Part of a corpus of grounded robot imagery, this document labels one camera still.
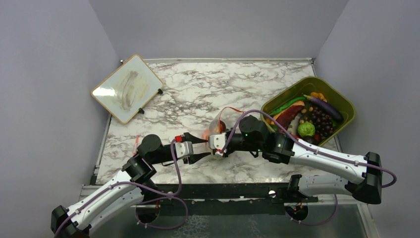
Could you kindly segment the halved fig piece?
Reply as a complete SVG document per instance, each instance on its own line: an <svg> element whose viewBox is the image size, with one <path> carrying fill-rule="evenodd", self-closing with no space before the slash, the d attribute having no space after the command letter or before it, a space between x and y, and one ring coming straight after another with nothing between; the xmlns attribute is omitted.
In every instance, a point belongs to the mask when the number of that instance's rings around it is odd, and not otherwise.
<svg viewBox="0 0 420 238"><path fill-rule="evenodd" d="M276 114L273 118L285 129L288 128L291 121L303 110L305 103L302 100L292 103L288 108Z"/></svg>

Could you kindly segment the green custard apple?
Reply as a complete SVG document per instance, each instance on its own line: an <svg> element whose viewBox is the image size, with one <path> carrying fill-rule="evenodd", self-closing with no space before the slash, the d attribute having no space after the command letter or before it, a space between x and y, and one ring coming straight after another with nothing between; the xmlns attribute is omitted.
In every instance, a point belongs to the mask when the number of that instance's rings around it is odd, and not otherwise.
<svg viewBox="0 0 420 238"><path fill-rule="evenodd" d="M314 136L316 132L316 128L312 123L304 122L302 124L299 124L297 128L297 132L300 137Z"/></svg>

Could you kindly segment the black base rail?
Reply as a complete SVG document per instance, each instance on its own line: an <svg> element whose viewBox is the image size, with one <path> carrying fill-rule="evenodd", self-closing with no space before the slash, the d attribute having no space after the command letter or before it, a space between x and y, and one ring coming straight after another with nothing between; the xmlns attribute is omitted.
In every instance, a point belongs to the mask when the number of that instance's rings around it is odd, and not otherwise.
<svg viewBox="0 0 420 238"><path fill-rule="evenodd" d="M292 211L292 205L302 205L298 214L307 216L307 203L318 202L313 196L298 191L298 178L292 182L265 183L197 183L183 184L176 195L186 205L174 198L166 200L178 188L176 184L158 184L163 195L157 202L147 202L136 209L141 218L152 221L156 216L198 216L227 215L285 215Z"/></svg>

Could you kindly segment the green long bean pod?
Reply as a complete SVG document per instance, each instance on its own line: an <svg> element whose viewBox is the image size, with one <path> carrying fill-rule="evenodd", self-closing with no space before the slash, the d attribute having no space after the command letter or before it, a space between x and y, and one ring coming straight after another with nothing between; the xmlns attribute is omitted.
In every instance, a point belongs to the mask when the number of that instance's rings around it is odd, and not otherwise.
<svg viewBox="0 0 420 238"><path fill-rule="evenodd" d="M289 108L292 104L299 102L299 101L305 101L306 97L297 97L294 99L291 99L290 101L288 101L287 103L285 103L284 105L280 106L279 108L275 109L274 111L272 111L271 113L269 113L270 116L274 116L278 113L280 113L281 111Z"/></svg>

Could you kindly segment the dark red grape bunch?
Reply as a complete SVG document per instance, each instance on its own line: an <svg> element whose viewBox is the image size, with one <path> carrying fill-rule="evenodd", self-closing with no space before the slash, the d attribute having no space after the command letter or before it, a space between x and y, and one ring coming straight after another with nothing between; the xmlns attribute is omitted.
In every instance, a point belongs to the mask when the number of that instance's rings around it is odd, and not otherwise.
<svg viewBox="0 0 420 238"><path fill-rule="evenodd" d="M311 107L310 109L310 120L315 126L315 133L321 139L331 136L335 131L332 117L318 107Z"/></svg>

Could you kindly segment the brown longan cluster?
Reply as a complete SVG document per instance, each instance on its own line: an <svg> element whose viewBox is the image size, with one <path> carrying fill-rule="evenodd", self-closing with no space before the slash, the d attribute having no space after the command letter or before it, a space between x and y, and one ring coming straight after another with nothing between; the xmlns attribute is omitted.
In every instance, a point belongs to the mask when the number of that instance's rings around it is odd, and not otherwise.
<svg viewBox="0 0 420 238"><path fill-rule="evenodd" d="M299 124L306 123L306 122L313 123L312 112L313 112L313 107L303 109L301 111L302 116L299 119Z"/></svg>

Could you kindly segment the purple eggplant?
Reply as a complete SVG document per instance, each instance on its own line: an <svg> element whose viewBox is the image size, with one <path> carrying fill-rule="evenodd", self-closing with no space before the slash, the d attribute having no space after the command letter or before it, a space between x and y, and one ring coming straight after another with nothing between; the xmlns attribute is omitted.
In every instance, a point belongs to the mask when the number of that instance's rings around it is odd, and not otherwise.
<svg viewBox="0 0 420 238"><path fill-rule="evenodd" d="M307 100L311 101L316 106L318 106L319 108L321 108L322 110L324 110L326 113L328 113L334 121L336 122L344 121L344 117L342 116L342 114L328 102L325 102L319 98L316 98L310 95L304 95L304 97Z"/></svg>

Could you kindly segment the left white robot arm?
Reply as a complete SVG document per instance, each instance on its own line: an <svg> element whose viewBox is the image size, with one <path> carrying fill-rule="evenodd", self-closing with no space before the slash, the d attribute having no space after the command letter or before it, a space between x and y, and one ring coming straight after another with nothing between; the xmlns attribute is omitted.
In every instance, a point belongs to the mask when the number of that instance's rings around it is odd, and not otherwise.
<svg viewBox="0 0 420 238"><path fill-rule="evenodd" d="M105 223L122 209L135 204L148 204L164 199L177 199L182 189L178 181L175 192L158 190L151 180L156 173L153 164L172 161L177 175L178 159L194 157L193 144L205 139L186 132L163 145L155 134L145 136L133 157L105 185L68 207L57 206L52 211L51 230L56 238L87 238L90 232Z"/></svg>

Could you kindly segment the gold framed mirror tray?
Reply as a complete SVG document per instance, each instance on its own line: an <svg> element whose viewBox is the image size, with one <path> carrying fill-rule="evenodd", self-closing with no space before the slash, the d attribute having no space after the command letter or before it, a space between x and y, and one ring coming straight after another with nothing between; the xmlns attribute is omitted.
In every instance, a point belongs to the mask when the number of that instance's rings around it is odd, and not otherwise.
<svg viewBox="0 0 420 238"><path fill-rule="evenodd" d="M133 55L97 85L92 97L120 123L128 123L157 94L164 82L139 56Z"/></svg>

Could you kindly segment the olive green plastic bin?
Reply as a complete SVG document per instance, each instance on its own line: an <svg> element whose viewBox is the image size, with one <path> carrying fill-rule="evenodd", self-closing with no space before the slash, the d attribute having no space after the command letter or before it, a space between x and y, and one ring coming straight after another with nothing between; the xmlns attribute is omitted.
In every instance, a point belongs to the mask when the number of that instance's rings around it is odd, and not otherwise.
<svg viewBox="0 0 420 238"><path fill-rule="evenodd" d="M353 121L356 112L353 104L323 79L309 76L299 80L287 89L280 90L279 94L263 104L261 111L269 114L290 100L302 97L304 94L308 95L311 92L322 93L327 102L340 111L344 118L342 122L337 124L335 132L318 144L323 148L337 149L338 145L334 137Z"/></svg>

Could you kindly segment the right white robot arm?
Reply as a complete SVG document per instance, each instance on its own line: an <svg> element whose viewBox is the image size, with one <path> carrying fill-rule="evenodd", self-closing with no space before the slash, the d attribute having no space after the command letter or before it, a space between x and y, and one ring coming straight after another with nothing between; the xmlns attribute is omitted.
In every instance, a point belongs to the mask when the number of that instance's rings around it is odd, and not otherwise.
<svg viewBox="0 0 420 238"><path fill-rule="evenodd" d="M289 134L270 131L254 116L246 116L235 125L239 132L226 133L222 152L256 152L272 163L306 166L328 173L319 178L293 176L286 187L289 200L297 202L304 196L343 194L367 204L382 202L382 166L377 153L351 155L322 148Z"/></svg>

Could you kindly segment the orange pumpkin piece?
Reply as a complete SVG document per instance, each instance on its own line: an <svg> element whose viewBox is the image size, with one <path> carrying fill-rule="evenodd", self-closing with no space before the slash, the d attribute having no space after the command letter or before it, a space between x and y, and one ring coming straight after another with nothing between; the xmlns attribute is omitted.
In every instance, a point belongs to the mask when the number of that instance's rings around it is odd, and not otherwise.
<svg viewBox="0 0 420 238"><path fill-rule="evenodd" d="M325 98L325 96L322 93L318 93L318 92L311 92L310 93L311 96L318 98L324 102L327 102L327 99Z"/></svg>

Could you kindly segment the clear zip top bag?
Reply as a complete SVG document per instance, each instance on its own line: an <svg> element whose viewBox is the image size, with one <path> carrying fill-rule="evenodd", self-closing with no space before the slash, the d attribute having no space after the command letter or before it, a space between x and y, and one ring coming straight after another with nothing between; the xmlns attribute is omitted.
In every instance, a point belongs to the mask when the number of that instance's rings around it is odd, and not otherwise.
<svg viewBox="0 0 420 238"><path fill-rule="evenodd" d="M228 155L228 149L222 151L225 142L229 137L232 127L237 119L244 113L234 107L224 107L213 119L206 125L202 133L202 139L208 140L209 137L216 135L216 138L211 139L210 142L205 143L205 153L207 157L221 159Z"/></svg>

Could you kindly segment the white garlic bulb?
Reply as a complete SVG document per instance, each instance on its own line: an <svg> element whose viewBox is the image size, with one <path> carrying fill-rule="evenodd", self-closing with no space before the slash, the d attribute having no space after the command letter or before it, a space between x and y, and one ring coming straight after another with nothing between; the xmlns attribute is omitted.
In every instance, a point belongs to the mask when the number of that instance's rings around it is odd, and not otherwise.
<svg viewBox="0 0 420 238"><path fill-rule="evenodd" d="M296 117L289 124L288 131L291 134L294 134L294 135L297 134L300 118L301 118L301 114L296 115Z"/></svg>

